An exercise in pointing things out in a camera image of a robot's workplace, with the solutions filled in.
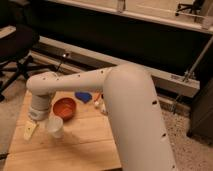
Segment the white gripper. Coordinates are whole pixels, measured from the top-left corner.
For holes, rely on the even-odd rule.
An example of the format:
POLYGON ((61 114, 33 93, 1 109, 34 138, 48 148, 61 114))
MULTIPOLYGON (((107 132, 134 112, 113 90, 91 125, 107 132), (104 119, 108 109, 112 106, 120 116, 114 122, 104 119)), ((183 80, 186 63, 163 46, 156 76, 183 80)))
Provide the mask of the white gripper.
MULTIPOLYGON (((51 102, 54 94, 48 95, 32 95, 31 104, 28 115, 32 120, 42 121, 46 119, 51 110, 51 102)), ((27 121, 24 128, 23 138, 30 140, 33 136, 38 123, 34 121, 27 121)))

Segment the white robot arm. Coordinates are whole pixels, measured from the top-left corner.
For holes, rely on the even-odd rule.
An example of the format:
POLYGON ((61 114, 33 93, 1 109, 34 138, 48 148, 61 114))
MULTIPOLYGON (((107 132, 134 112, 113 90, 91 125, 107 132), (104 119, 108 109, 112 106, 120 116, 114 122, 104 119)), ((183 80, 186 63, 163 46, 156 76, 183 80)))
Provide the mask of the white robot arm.
POLYGON ((71 75, 44 72, 26 83, 28 116, 50 111, 58 91, 101 92, 123 171, 178 171, 154 82, 141 65, 126 63, 71 75))

